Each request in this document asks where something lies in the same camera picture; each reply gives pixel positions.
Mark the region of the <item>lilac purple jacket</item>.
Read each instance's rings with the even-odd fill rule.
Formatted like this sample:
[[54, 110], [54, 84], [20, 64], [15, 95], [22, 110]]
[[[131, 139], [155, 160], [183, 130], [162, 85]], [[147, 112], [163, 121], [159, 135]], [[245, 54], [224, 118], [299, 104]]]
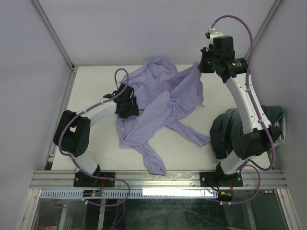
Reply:
[[166, 175], [167, 172], [163, 160], [148, 143], [158, 130], [166, 127], [201, 147], [211, 141], [209, 136], [180, 122], [204, 100], [198, 66], [194, 62], [178, 71], [172, 62], [155, 57], [121, 80], [128, 81], [134, 89], [140, 114], [117, 119], [119, 144], [139, 152], [150, 174]]

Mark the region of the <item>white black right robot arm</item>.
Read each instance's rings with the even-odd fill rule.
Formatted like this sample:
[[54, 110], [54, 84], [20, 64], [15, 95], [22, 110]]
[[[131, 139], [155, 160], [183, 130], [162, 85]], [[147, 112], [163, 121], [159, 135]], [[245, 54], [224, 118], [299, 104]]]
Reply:
[[216, 73], [230, 91], [241, 118], [243, 135], [234, 139], [233, 150], [218, 163], [214, 179], [226, 185], [245, 162], [272, 149], [281, 134], [266, 117], [253, 89], [248, 63], [236, 58], [231, 36], [207, 35], [208, 45], [201, 50], [201, 73]]

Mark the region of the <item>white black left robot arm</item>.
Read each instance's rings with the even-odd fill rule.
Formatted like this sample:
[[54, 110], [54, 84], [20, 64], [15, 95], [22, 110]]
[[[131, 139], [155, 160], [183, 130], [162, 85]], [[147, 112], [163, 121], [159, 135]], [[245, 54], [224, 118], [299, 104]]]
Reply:
[[73, 161], [90, 186], [99, 184], [101, 179], [100, 166], [88, 151], [91, 127], [114, 114], [119, 118], [139, 115], [134, 89], [126, 84], [122, 83], [118, 90], [103, 98], [79, 112], [65, 110], [53, 137], [60, 153]]

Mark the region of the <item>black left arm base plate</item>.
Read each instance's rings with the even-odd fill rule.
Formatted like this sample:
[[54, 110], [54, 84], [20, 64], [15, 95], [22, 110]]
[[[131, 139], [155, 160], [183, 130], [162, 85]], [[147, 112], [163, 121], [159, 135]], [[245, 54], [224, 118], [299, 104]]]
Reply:
[[115, 187], [115, 181], [93, 178], [82, 172], [75, 173], [75, 177], [73, 181], [74, 187], [83, 187], [83, 188], [98, 187], [100, 188], [102, 185], [104, 185], [104, 188], [113, 188]]

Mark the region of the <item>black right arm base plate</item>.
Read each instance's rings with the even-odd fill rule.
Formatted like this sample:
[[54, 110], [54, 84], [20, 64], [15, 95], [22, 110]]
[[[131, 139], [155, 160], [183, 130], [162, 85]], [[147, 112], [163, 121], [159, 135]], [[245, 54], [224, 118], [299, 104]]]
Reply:
[[242, 187], [241, 175], [234, 173], [231, 175], [219, 175], [217, 172], [200, 172], [201, 187]]

